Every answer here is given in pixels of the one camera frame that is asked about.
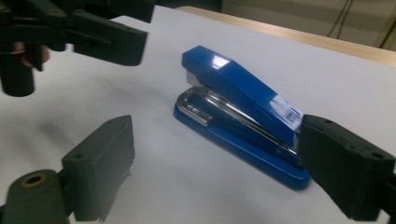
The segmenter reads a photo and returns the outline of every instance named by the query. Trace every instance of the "white table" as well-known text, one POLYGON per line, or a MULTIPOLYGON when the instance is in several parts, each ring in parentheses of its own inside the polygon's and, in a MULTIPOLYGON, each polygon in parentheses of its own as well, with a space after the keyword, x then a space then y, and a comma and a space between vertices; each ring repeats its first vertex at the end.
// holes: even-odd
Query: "white table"
MULTIPOLYGON (((297 105, 396 155, 396 67, 157 7, 144 60, 123 67, 52 53, 26 98, 0 94, 0 202, 21 175, 61 158, 103 122, 131 114, 136 158, 106 223, 352 223, 314 182, 293 191, 176 119, 189 85, 181 54, 202 45, 297 105)), ((388 217, 382 213, 379 223, 388 217)))

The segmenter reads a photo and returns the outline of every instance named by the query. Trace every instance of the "black mechanical part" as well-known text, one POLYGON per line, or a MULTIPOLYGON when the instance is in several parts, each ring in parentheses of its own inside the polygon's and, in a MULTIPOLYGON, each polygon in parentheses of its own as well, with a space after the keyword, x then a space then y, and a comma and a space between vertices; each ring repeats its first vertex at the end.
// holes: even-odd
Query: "black mechanical part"
MULTIPOLYGON (((42 71, 41 46, 63 51, 66 43, 70 43, 77 53, 136 66, 141 63, 148 34, 107 20, 117 16, 105 15, 105 19, 100 16, 101 11, 93 15, 85 9, 94 11, 88 6, 99 6, 114 15, 151 21, 154 3, 152 0, 0 0, 0 52, 10 53, 15 50, 14 43, 23 42, 25 56, 34 68, 42 71)), ((0 68, 4 92, 12 96, 33 93, 31 68, 26 69, 14 60, 16 57, 9 58, 12 59, 6 56, 7 67, 0 68)))
POLYGON ((134 161, 131 116, 105 122, 62 158, 56 174, 40 170, 17 179, 0 206, 0 224, 67 224, 105 220, 134 161))
POLYGON ((35 91, 32 68, 22 64, 20 54, 0 54, 0 78, 8 95, 22 97, 35 91))
POLYGON ((2 224, 67 224, 58 176, 41 170, 14 181, 7 195, 2 224))
POLYGON ((297 153, 347 217, 374 221, 380 209, 396 217, 395 158, 386 151, 331 120, 305 115, 297 153))
POLYGON ((133 160, 130 116, 106 122, 62 158, 64 177, 73 183, 67 195, 77 220, 105 220, 133 160))
POLYGON ((223 0, 157 0, 157 5, 163 7, 199 7, 206 10, 221 12, 223 0))

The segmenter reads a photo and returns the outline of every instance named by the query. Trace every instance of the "stapler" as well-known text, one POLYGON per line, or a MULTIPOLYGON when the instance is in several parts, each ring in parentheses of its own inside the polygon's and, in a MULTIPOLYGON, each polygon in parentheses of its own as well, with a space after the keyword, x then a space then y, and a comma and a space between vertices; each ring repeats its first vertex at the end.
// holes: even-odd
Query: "stapler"
POLYGON ((190 89, 178 96, 174 116, 291 189, 310 174, 296 153, 304 113, 244 67, 202 46, 182 55, 190 89))

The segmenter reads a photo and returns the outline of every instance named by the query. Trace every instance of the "screw hole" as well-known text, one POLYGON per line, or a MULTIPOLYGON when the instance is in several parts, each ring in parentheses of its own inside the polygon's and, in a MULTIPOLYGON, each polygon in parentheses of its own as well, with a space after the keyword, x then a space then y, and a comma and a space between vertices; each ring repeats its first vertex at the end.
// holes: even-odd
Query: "screw hole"
POLYGON ((46 179, 46 176, 44 174, 29 175, 23 179, 22 186, 24 188, 30 188, 30 187, 39 185, 45 179, 46 179))
POLYGON ((373 153, 372 153, 372 156, 373 156, 374 158, 376 158, 376 159, 383 159, 383 158, 384 158, 383 155, 381 155, 381 154, 379 154, 379 153, 376 153, 376 152, 373 152, 373 153))

